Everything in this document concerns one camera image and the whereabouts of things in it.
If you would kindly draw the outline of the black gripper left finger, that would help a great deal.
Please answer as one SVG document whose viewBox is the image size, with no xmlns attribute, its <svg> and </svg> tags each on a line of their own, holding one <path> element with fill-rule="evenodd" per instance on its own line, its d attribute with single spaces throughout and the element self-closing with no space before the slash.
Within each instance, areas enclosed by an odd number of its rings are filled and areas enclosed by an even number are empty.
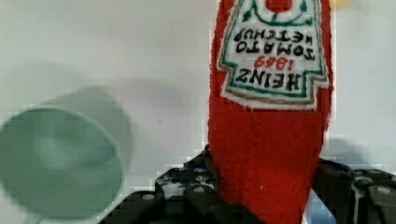
<svg viewBox="0 0 396 224">
<path fill-rule="evenodd" d="M 131 193 L 99 224 L 265 224 L 241 203 L 219 194 L 215 165 L 206 147 L 181 167 L 160 175 L 153 190 Z"/>
</svg>

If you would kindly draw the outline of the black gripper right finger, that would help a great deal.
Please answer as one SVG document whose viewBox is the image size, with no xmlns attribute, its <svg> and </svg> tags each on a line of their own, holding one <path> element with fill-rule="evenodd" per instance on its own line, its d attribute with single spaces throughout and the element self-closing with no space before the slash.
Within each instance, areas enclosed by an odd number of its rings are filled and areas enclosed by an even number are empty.
<svg viewBox="0 0 396 224">
<path fill-rule="evenodd" d="M 320 159 L 313 191 L 335 224 L 396 224 L 395 175 Z"/>
</svg>

